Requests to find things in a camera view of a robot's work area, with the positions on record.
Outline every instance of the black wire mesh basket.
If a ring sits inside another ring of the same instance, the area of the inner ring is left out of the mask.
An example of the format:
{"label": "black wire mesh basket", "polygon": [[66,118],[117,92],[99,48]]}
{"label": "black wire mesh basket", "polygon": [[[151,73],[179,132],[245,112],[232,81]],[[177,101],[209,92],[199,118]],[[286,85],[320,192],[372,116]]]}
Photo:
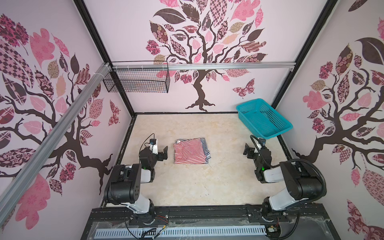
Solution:
{"label": "black wire mesh basket", "polygon": [[170,77],[166,61],[112,64],[112,71],[103,80],[108,92],[168,93]]}

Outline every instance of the striped cloth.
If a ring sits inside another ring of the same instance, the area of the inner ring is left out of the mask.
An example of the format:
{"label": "striped cloth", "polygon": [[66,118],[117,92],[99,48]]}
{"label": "striped cloth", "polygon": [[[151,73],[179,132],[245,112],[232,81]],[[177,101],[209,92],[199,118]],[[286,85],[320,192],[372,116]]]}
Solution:
{"label": "striped cloth", "polygon": [[211,158],[204,137],[196,139],[178,139],[174,144],[175,164],[205,164]]}

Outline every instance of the red and white striped fabric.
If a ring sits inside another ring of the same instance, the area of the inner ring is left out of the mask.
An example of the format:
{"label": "red and white striped fabric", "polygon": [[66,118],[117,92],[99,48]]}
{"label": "red and white striped fabric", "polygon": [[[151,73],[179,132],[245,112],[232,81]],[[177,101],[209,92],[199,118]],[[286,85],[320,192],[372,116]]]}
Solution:
{"label": "red and white striped fabric", "polygon": [[204,164],[206,156],[200,138],[175,143],[175,164]]}

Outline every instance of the wallpaper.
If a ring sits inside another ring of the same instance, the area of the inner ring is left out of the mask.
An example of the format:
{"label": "wallpaper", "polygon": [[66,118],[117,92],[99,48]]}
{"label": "wallpaper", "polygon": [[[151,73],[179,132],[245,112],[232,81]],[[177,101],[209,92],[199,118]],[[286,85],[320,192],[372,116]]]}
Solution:
{"label": "wallpaper", "polygon": [[[29,4],[20,10],[17,2],[2,3],[0,16],[2,192],[102,64],[72,1]],[[2,225],[1,238],[80,238],[129,122],[119,94],[99,84]]]}
{"label": "wallpaper", "polygon": [[[324,2],[303,3],[308,12],[302,15],[295,15],[302,1],[275,8],[263,0],[158,0],[150,6],[145,1],[115,1],[113,6],[89,1],[87,6],[114,61],[254,63],[294,61]],[[105,8],[113,8],[113,16]],[[290,31],[283,26],[288,12]],[[255,98],[272,103],[287,71],[170,71],[168,93],[127,95],[136,112],[235,111],[236,105]],[[161,71],[157,77],[165,74]],[[147,102],[152,98],[157,101]]]}
{"label": "wallpaper", "polygon": [[293,156],[325,175],[341,239],[384,238],[383,7],[341,2],[278,107]]}

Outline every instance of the pink butterfly decal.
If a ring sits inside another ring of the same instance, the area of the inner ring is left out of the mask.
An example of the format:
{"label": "pink butterfly decal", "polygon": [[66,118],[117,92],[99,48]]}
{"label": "pink butterfly decal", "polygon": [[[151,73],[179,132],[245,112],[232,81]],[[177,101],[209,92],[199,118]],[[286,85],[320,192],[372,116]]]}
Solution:
{"label": "pink butterfly decal", "polygon": [[112,125],[112,124],[117,124],[119,122],[119,113],[120,113],[120,110],[118,107],[115,106],[115,104],[110,100],[109,101],[109,104],[111,105],[111,110],[112,110],[112,116],[110,117],[109,121],[108,121],[108,126]]}
{"label": "pink butterfly decal", "polygon": [[245,88],[234,88],[232,90],[234,90],[236,93],[238,93],[240,97],[244,98],[244,96],[247,93],[254,93],[253,92],[255,90],[255,88],[253,87],[254,84],[255,84],[255,79],[252,79],[251,81],[249,81],[247,83]]}

